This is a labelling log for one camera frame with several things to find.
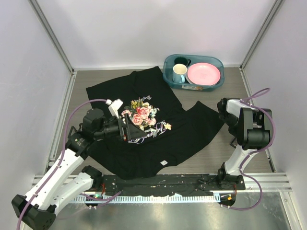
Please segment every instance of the text print on shirt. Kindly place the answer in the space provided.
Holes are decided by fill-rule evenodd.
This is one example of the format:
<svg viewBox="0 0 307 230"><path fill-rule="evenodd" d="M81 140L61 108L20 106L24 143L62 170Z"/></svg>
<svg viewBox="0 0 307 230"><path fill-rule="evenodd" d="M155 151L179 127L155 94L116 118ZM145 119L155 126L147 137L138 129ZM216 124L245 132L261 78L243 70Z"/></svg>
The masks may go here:
<svg viewBox="0 0 307 230"><path fill-rule="evenodd" d="M130 140L128 143L141 144L146 138L155 138L156 136L165 133L166 130L171 130L172 126L169 123L165 121L157 123L155 115L160 111L160 109L154 108L148 102L143 102L146 99L150 100L151 96L132 100L131 106L124 106L125 110L121 113L123 117L125 114L128 114L136 126L148 133L145 137Z"/></svg>

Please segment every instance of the white mug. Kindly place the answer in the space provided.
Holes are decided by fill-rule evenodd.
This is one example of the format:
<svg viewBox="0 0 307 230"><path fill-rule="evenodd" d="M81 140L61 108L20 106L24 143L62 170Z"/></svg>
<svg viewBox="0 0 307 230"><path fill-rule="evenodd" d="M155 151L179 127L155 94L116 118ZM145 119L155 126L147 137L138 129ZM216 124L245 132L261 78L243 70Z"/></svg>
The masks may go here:
<svg viewBox="0 0 307 230"><path fill-rule="evenodd" d="M173 67L173 82L184 83L186 80L188 69L183 64L176 64Z"/></svg>

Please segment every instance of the shirt label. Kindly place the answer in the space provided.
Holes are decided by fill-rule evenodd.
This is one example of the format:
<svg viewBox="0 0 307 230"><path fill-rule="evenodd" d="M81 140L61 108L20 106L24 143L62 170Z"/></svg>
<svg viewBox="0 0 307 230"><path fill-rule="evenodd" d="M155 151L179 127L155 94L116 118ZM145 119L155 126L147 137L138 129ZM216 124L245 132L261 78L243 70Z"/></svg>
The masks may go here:
<svg viewBox="0 0 307 230"><path fill-rule="evenodd" d="M167 161L160 162L163 166L167 164Z"/></svg>
<svg viewBox="0 0 307 230"><path fill-rule="evenodd" d="M189 85L183 85L181 86L182 89L187 89L187 90L203 90L203 87L201 86L189 86Z"/></svg>

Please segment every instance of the white wall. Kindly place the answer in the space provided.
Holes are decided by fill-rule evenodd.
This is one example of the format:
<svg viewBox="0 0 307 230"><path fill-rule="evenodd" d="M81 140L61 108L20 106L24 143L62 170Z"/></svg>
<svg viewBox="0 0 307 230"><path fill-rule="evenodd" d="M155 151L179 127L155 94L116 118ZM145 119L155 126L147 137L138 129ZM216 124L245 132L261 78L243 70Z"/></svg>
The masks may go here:
<svg viewBox="0 0 307 230"><path fill-rule="evenodd" d="M43 173L69 72L26 0L0 2L0 228Z"/></svg>
<svg viewBox="0 0 307 230"><path fill-rule="evenodd" d="M285 1L246 68L256 99L272 109L277 126L272 146L276 169L286 172L306 224L307 176L307 1Z"/></svg>
<svg viewBox="0 0 307 230"><path fill-rule="evenodd" d="M163 65L189 53L242 63L274 0L39 0L75 68Z"/></svg>

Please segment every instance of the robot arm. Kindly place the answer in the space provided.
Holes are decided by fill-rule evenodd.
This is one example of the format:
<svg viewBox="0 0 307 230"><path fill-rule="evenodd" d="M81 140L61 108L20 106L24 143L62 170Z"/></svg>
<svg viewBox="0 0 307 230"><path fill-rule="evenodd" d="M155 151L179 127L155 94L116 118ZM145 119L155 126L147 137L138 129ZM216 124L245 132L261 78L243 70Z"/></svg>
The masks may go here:
<svg viewBox="0 0 307 230"><path fill-rule="evenodd" d="M97 169L86 166L82 172L70 183L63 186L68 176L89 156L91 147L97 142L109 137L120 137L122 140L141 138L146 133L136 127L127 114L124 121L118 115L118 109L122 101L107 100L109 110L113 117L107 120L104 112L100 109L90 109L83 118L79 129L71 127L66 143L66 150L61 165L57 162L48 170L39 183L29 192L23 195L16 195L12 205L17 217L20 216L25 205L36 193L37 189L47 181L42 190L35 194L22 221L33 230L47 230L54 222L56 215L77 195L91 188L99 188L102 182L102 174ZM55 168L58 169L48 180Z"/></svg>
<svg viewBox="0 0 307 230"><path fill-rule="evenodd" d="M267 146L272 138L272 125L267 116L257 109L240 102L239 99L223 98L217 104L220 118L229 126L229 133L236 137L238 145L223 165L223 176L241 175L239 168L243 159L254 150ZM263 109L272 117L270 109ZM252 154L243 164L243 171Z"/></svg>

